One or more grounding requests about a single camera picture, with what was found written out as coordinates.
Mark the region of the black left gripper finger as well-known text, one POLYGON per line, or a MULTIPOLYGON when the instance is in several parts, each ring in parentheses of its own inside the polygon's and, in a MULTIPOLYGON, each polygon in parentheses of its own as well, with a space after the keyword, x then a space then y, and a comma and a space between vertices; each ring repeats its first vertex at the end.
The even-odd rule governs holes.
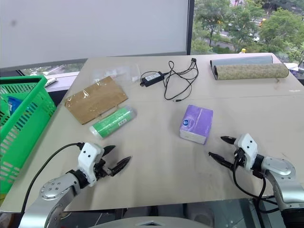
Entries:
POLYGON ((104 147, 103 157, 106 156, 107 154, 109 154, 114 148, 115 148, 115 145, 108 145, 108 146, 104 147))
POLYGON ((116 174, 118 174, 120 171, 122 171, 124 169, 124 167, 126 167, 126 165, 129 163, 129 161, 131 160, 131 156, 126 157, 122 160, 120 160, 115 167, 110 169, 110 176, 113 177, 116 174))

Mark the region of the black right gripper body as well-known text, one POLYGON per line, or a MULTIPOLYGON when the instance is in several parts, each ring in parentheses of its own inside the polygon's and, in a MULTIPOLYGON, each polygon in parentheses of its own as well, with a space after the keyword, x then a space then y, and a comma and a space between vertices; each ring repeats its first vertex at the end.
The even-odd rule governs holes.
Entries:
POLYGON ((235 152, 234 152, 234 156, 235 156, 235 160, 234 160, 234 166, 238 167, 245 167, 245 151, 242 148, 238 148, 235 152))

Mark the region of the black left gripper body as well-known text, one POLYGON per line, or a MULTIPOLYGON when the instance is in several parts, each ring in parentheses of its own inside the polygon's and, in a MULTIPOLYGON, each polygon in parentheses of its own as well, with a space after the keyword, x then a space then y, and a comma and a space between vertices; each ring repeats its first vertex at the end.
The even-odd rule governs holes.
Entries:
POLYGON ((106 176, 112 176, 112 170, 105 164, 106 162, 103 159, 100 159, 99 162, 94 164, 93 171, 97 181, 106 176))

